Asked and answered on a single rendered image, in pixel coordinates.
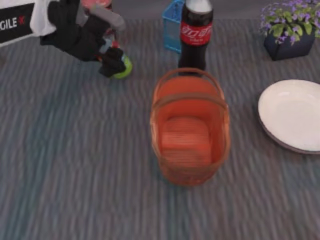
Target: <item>red basket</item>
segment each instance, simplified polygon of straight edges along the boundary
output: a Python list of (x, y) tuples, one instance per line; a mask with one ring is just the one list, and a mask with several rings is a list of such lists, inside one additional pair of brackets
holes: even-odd
[[(207, 79), (172, 77), (183, 72)], [(174, 184), (204, 183), (229, 154), (228, 105), (217, 80), (205, 71), (179, 68), (165, 74), (153, 93), (150, 126), (159, 167)]]

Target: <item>blue plastic basket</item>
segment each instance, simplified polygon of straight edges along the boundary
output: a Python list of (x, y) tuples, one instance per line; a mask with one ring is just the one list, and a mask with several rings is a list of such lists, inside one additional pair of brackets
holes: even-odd
[(180, 22), (184, 3), (184, 0), (174, 0), (162, 14), (164, 47), (179, 54), (181, 53)]

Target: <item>black planter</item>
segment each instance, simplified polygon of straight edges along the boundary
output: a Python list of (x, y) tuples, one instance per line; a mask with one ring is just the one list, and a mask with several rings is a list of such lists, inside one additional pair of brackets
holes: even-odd
[(284, 43), (276, 44), (276, 38), (268, 34), (264, 40), (264, 47), (269, 53), (273, 61), (291, 59), (297, 57), (307, 56), (315, 41), (315, 32), (312, 31), (310, 35), (304, 32), (300, 37), (300, 41), (296, 41), (293, 45), (290, 43), (288, 37)]

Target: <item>potted plant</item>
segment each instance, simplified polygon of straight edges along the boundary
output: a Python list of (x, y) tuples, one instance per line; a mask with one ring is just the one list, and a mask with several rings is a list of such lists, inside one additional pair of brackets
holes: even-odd
[(309, 54), (320, 38), (320, 0), (291, 0), (262, 9), (260, 30), (273, 61)]

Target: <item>white plate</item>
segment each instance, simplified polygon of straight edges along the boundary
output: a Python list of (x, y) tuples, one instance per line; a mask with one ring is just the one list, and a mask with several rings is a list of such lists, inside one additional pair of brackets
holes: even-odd
[(282, 80), (269, 86), (258, 102), (266, 132), (282, 146), (320, 154), (320, 84)]

